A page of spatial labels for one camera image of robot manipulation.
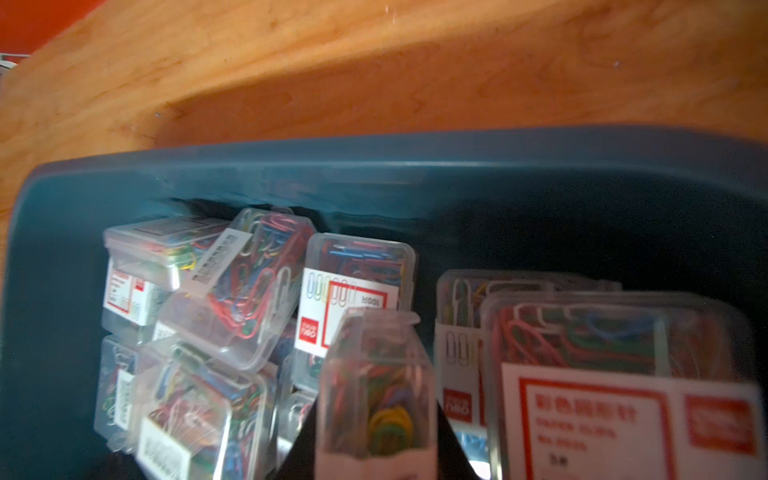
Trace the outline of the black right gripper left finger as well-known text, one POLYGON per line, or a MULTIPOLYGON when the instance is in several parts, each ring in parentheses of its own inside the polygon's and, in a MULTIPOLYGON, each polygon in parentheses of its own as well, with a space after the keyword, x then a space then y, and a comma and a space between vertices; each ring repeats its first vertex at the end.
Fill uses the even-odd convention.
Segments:
POLYGON ((314 480, 317 415, 309 413, 275 480, 314 480))

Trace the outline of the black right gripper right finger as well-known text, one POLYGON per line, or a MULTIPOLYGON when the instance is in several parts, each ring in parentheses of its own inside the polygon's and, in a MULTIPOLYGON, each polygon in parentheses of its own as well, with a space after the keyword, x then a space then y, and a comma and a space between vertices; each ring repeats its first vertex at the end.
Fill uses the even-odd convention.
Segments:
POLYGON ((440 480, 478 480, 441 407, 437 408, 437 466, 440 480))

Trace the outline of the clear paper clip box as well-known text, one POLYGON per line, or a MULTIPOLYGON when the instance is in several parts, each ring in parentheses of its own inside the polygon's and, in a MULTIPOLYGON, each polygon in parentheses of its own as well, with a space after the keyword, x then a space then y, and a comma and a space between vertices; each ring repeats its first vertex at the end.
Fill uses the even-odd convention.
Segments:
POLYGON ((317 479, 435 479, 436 374, 414 312, 350 308, 316 400, 317 479))
POLYGON ((264 479, 277 368, 238 371, 175 337, 143 346, 135 377, 134 457, 149 479, 264 479))
POLYGON ((622 285, 581 275, 452 269, 437 282, 434 357, 437 395, 458 433, 485 437, 485 387, 480 306, 499 291, 619 291, 622 285))
POLYGON ((228 225, 188 216, 107 228, 102 327, 129 344, 152 340, 160 308, 228 225))
POLYGON ((406 243, 313 235, 299 291, 295 348, 323 358, 349 308, 410 310, 416 266, 417 254, 406 243))
POLYGON ((315 232, 303 216, 241 210, 165 302, 160 321, 233 369, 262 369, 298 306, 315 232))
POLYGON ((495 479, 763 479, 749 320, 680 292, 501 292, 481 306, 495 479))

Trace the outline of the blue plastic storage tray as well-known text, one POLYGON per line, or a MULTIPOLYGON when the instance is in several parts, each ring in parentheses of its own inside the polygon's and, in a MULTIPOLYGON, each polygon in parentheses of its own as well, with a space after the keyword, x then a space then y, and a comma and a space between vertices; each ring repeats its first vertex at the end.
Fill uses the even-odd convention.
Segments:
POLYGON ((454 268, 576 273, 717 299, 767 381, 767 146, 690 130, 568 127, 188 146, 36 168, 10 222, 1 475, 137 478, 93 428, 106 228, 279 206, 411 245, 418 332, 454 268))

